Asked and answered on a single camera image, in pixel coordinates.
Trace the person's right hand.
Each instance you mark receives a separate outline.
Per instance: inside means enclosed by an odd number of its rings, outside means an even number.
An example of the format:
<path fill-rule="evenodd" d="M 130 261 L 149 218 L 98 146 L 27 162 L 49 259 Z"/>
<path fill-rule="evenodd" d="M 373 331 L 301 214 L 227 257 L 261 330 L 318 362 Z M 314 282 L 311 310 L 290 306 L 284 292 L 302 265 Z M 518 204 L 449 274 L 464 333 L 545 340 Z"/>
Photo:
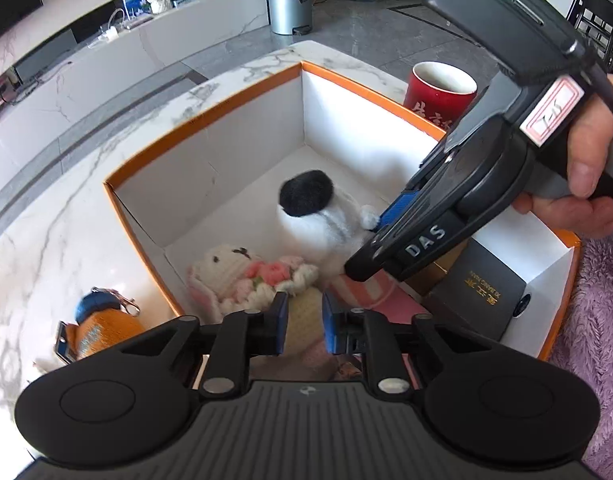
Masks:
<path fill-rule="evenodd" d="M 593 96 L 571 125 L 568 140 L 568 181 L 571 194 L 547 200 L 518 195 L 512 204 L 520 214 L 531 212 L 552 229 L 567 230 L 598 240 L 613 233 L 613 200 L 594 200 L 598 180 L 606 167 L 613 140 L 613 114 L 599 96 Z"/>

